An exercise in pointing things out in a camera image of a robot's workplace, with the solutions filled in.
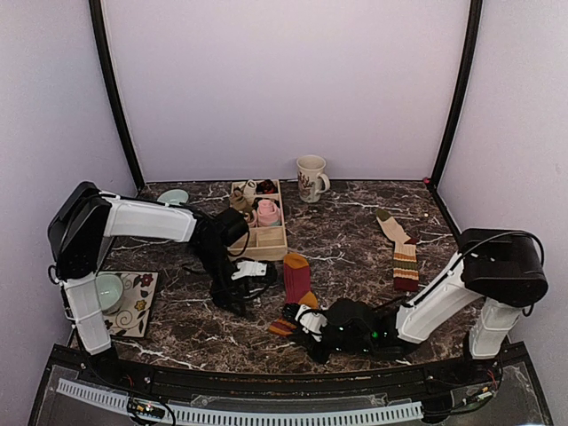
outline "black pole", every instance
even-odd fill
[[[100,68],[103,72],[103,78],[105,79],[106,94],[113,111],[114,123],[118,130],[118,136],[121,139],[122,150],[126,156],[130,174],[134,179],[136,188],[140,191],[144,187],[145,182],[142,177],[142,170],[140,169],[138,158],[134,151],[134,145],[132,145],[132,138],[128,132],[126,118],[122,110],[121,97],[118,94],[118,85],[114,77],[113,63],[110,59],[110,50],[108,49],[102,5],[100,0],[89,0],[89,6],[91,8],[92,29],[95,33],[95,42],[97,43],[97,51],[99,52]]]
[[[438,151],[438,158],[430,177],[430,183],[434,187],[438,187],[440,179],[444,174],[444,167],[447,163],[447,157],[454,142],[455,130],[458,127],[460,113],[462,112],[463,100],[465,92],[468,89],[469,73],[473,64],[473,54],[476,49],[477,32],[479,30],[479,21],[481,20],[481,8],[483,0],[471,0],[469,4],[468,27],[465,32],[465,41],[463,43],[463,52],[461,53],[460,71],[455,83],[454,98],[450,106],[450,114],[447,117],[446,130]]]

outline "mug handle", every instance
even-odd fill
[[[326,191],[329,191],[329,188],[331,188],[331,182],[329,182],[329,177],[327,177],[325,173],[319,173],[316,178],[320,178],[321,180],[323,180],[323,189],[319,189],[318,191],[316,191],[316,193],[324,193]]]

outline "wooden box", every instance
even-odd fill
[[[250,228],[250,238],[245,252],[240,257],[249,257],[254,260],[268,260],[276,261],[282,260],[288,253],[288,241],[286,239],[286,225],[284,222],[284,204],[282,203],[282,192],[280,190],[280,182],[273,180],[278,188],[278,193],[258,193],[251,197],[246,197],[247,201],[252,204],[255,199],[269,199],[278,201],[280,204],[280,221],[281,226],[267,226],[267,227],[254,227]],[[239,187],[242,188],[246,182],[233,182],[231,184],[231,193]],[[230,248],[229,252],[233,255],[241,253],[247,235],[235,242]]]

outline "bowl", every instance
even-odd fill
[[[100,309],[103,313],[115,313],[122,304],[124,286],[122,280],[113,273],[103,273],[95,279],[95,287],[99,295]]]
[[[189,200],[189,194],[183,189],[171,189],[158,197],[159,202],[167,202],[175,206],[183,204],[187,200]]]

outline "brown marble surface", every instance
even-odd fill
[[[149,184],[141,198],[155,200],[171,188],[186,190],[190,204],[211,213],[229,204],[228,182]],[[454,238],[422,182],[335,181],[332,190],[315,204],[299,200],[296,182],[281,182],[281,188],[289,252],[309,260],[312,289],[323,306],[338,297],[378,305],[400,295],[392,288],[393,246],[375,220],[378,207],[387,209],[406,233],[420,240],[421,285],[432,280],[456,250]],[[332,354],[322,366],[311,361],[304,348],[266,331],[283,305],[281,276],[273,288],[249,304],[250,318],[243,319],[218,309],[209,300],[209,278],[183,271],[182,264],[200,268],[183,244],[141,238],[115,242],[103,269],[160,273],[146,337],[116,339],[121,358],[167,367],[257,374],[339,373],[421,364],[459,357],[462,339],[478,309],[478,305],[466,307],[398,362]]]

